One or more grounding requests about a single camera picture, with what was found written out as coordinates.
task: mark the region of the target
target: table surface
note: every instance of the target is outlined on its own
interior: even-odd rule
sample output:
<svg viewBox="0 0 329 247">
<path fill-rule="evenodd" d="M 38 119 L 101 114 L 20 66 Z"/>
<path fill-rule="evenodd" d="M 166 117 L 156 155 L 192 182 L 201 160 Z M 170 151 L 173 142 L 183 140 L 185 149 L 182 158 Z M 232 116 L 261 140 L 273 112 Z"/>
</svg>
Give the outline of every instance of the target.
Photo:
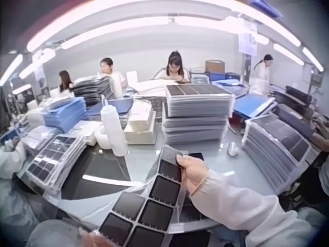
<svg viewBox="0 0 329 247">
<path fill-rule="evenodd" d="M 111 150 L 99 153 L 99 147 L 87 147 L 71 170 L 61 193 L 51 195 L 40 191 L 28 180 L 25 171 L 28 161 L 17 176 L 32 190 L 41 194 L 48 202 L 65 211 L 72 218 L 98 228 L 111 211 L 114 202 L 124 189 L 141 186 L 152 168 L 161 148 L 164 146 L 160 124 L 156 125 L 155 145 L 130 145 L 129 154 L 116 157 Z M 272 195 L 273 190 L 257 166 L 241 149 L 238 156 L 227 155 L 230 142 L 241 145 L 241 136 L 227 131 L 222 143 L 200 142 L 173 146 L 188 153 L 201 152 L 206 165 L 232 179 L 239 187 L 247 187 L 262 195 Z M 170 233 L 183 233 L 215 226 L 217 223 L 203 217 L 192 204 L 176 223 L 171 224 Z"/>
</svg>

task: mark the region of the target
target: brown box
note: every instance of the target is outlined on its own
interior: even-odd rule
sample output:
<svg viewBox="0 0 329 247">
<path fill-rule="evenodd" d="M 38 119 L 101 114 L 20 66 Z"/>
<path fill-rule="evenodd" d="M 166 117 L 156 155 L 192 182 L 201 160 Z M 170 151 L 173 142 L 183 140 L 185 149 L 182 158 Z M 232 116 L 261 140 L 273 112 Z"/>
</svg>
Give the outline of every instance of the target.
<svg viewBox="0 0 329 247">
<path fill-rule="evenodd" d="M 225 62 L 221 60 L 207 60 L 205 71 L 213 73 L 225 73 Z"/>
</svg>

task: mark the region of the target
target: white squeeze bottle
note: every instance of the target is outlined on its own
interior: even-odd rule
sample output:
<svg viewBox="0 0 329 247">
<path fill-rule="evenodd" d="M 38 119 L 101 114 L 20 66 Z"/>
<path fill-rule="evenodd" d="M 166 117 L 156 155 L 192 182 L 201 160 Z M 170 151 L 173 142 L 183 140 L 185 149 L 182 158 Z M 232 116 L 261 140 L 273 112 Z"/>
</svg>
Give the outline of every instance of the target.
<svg viewBox="0 0 329 247">
<path fill-rule="evenodd" d="M 118 157 L 125 156 L 128 153 L 128 146 L 121 128 L 117 109 L 112 105 L 108 105 L 104 95 L 102 95 L 102 103 L 101 117 L 104 132 L 111 143 L 113 153 Z"/>
</svg>

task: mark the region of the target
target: dark hair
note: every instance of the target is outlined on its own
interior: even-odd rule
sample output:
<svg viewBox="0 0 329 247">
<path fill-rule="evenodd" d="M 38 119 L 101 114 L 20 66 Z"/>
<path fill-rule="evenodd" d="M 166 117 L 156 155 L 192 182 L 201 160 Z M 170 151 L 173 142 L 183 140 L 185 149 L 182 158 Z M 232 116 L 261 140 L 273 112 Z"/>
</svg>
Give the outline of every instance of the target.
<svg viewBox="0 0 329 247">
<path fill-rule="evenodd" d="M 178 51 L 173 51 L 168 58 L 168 64 L 166 68 L 167 76 L 169 76 L 169 64 L 175 64 L 176 66 L 179 66 L 178 75 L 184 78 L 183 61 Z"/>
<path fill-rule="evenodd" d="M 59 76 L 61 78 L 61 84 L 60 84 L 60 92 L 63 92 L 64 90 L 70 90 L 70 84 L 73 84 L 70 78 L 70 74 L 66 70 L 62 70 L 59 72 Z"/>
<path fill-rule="evenodd" d="M 270 54 L 266 54 L 263 58 L 263 60 L 259 61 L 258 64 L 255 65 L 255 67 L 253 69 L 256 69 L 256 67 L 261 64 L 262 62 L 265 62 L 265 61 L 273 61 L 273 57 L 272 55 Z"/>
<path fill-rule="evenodd" d="M 113 65 L 113 60 L 111 58 L 103 58 L 101 60 L 101 63 L 106 63 L 108 66 L 112 66 Z"/>
</svg>

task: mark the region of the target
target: ceiling light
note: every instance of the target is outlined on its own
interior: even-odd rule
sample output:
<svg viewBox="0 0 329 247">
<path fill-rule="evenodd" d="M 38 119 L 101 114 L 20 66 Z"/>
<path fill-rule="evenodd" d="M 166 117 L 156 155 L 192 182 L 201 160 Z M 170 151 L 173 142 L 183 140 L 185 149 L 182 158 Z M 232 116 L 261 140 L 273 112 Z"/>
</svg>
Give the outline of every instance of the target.
<svg viewBox="0 0 329 247">
<path fill-rule="evenodd" d="M 44 49 L 42 53 L 43 54 L 40 56 L 40 58 L 37 61 L 31 63 L 22 72 L 20 72 L 21 79 L 25 79 L 32 72 L 37 70 L 42 64 L 48 62 L 50 59 L 56 56 L 56 52 L 50 48 Z"/>
<path fill-rule="evenodd" d="M 269 38 L 268 37 L 265 37 L 261 34 L 257 34 L 256 36 L 256 41 L 260 44 L 263 44 L 263 45 L 268 45 L 269 43 Z"/>
<path fill-rule="evenodd" d="M 175 18 L 175 22 L 183 26 L 211 28 L 233 34 L 243 33 L 246 31 L 241 25 L 236 25 L 232 19 L 215 21 L 199 17 L 179 16 Z"/>
<path fill-rule="evenodd" d="M 303 48 L 303 53 L 311 60 L 312 63 L 314 63 L 314 65 L 316 66 L 316 68 L 318 68 L 318 70 L 320 72 L 323 72 L 323 67 L 322 65 L 319 63 L 319 61 L 313 56 L 312 53 L 310 53 L 309 49 L 307 49 L 306 47 Z"/>
<path fill-rule="evenodd" d="M 286 48 L 282 47 L 281 45 L 274 44 L 273 49 L 277 50 L 278 52 L 282 53 L 283 55 L 289 57 L 290 59 L 294 60 L 299 65 L 303 66 L 305 63 L 299 59 L 297 56 L 292 54 L 290 51 L 288 51 Z"/>
<path fill-rule="evenodd" d="M 32 86 L 31 84 L 25 84 L 24 86 L 19 87 L 18 89 L 15 89 L 14 91 L 12 91 L 13 95 L 17 95 L 20 94 L 28 89 L 30 89 Z"/>
<path fill-rule="evenodd" d="M 254 9 L 246 4 L 240 3 L 239 1 L 235 1 L 235 0 L 225 0 L 225 1 L 194 0 L 194 1 L 217 5 L 217 6 L 228 8 L 228 9 L 231 9 L 232 11 L 236 11 L 241 14 L 247 15 L 247 16 L 265 24 L 266 26 L 273 29 L 274 31 L 278 32 L 280 35 L 282 35 L 283 37 L 288 39 L 295 46 L 298 47 L 301 45 L 300 40 L 295 35 L 293 35 L 290 31 L 288 31 L 285 27 L 283 27 L 278 22 L 273 20 L 271 17 L 268 17 L 267 15 L 263 14 L 262 12 Z"/>
<path fill-rule="evenodd" d="M 63 49 L 69 49 L 75 45 L 78 45 L 87 40 L 91 40 L 93 38 L 102 36 L 104 34 L 108 34 L 111 32 L 122 31 L 125 29 L 130 29 L 134 27 L 145 27 L 145 26 L 153 26 L 153 25 L 165 25 L 169 23 L 169 19 L 166 16 L 160 17 L 145 17 L 139 19 L 132 19 L 123 22 L 117 22 L 113 24 L 109 24 L 103 27 L 99 27 L 93 29 L 91 31 L 85 32 L 81 35 L 78 35 L 62 44 Z"/>
<path fill-rule="evenodd" d="M 54 20 L 52 23 L 50 23 L 48 26 L 43 28 L 41 31 L 39 31 L 27 44 L 27 50 L 28 51 L 34 51 L 38 47 L 40 47 L 43 43 L 45 43 L 48 39 L 50 39 L 52 36 L 54 36 L 56 33 L 60 32 L 64 28 L 72 25 L 73 23 L 84 19 L 85 17 L 88 17 L 92 14 L 95 14 L 97 12 L 103 11 L 105 9 L 109 9 L 112 7 L 128 4 L 128 3 L 136 3 L 141 2 L 144 0 L 94 0 L 91 2 L 88 2 L 86 4 L 83 4 L 81 6 L 78 6 L 77 8 L 65 13 L 61 17 Z M 225 1 L 219 1 L 219 0 L 194 0 L 196 2 L 203 2 L 207 4 L 213 4 L 220 7 L 228 8 L 233 11 L 237 11 L 239 13 L 242 13 L 244 15 L 247 15 L 259 22 L 262 22 L 266 26 L 272 28 L 279 34 L 281 34 L 283 37 L 288 39 L 290 42 L 292 42 L 296 46 L 300 46 L 301 42 L 297 39 L 296 36 L 294 36 L 291 32 L 289 32 L 286 28 L 284 28 L 282 25 L 280 25 L 278 22 L 273 20 L 272 18 L 268 17 L 267 15 L 263 14 L 262 12 L 246 5 L 243 3 L 240 3 L 235 0 L 225 0 Z"/>
<path fill-rule="evenodd" d="M 15 71 L 15 69 L 22 63 L 23 61 L 23 55 L 19 54 L 15 59 L 11 62 L 11 64 L 8 66 L 7 70 L 4 72 L 0 79 L 0 86 L 3 86 L 6 81 L 9 79 L 9 77 L 12 75 L 12 73 Z"/>
<path fill-rule="evenodd" d="M 92 14 L 98 13 L 102 10 L 120 6 L 123 4 L 140 2 L 144 0 L 94 0 L 86 4 L 80 5 L 73 10 L 65 13 L 61 17 L 54 20 L 48 26 L 39 31 L 27 44 L 27 50 L 32 52 L 39 48 L 48 39 L 60 32 L 64 28 L 73 23 L 82 20 Z"/>
</svg>

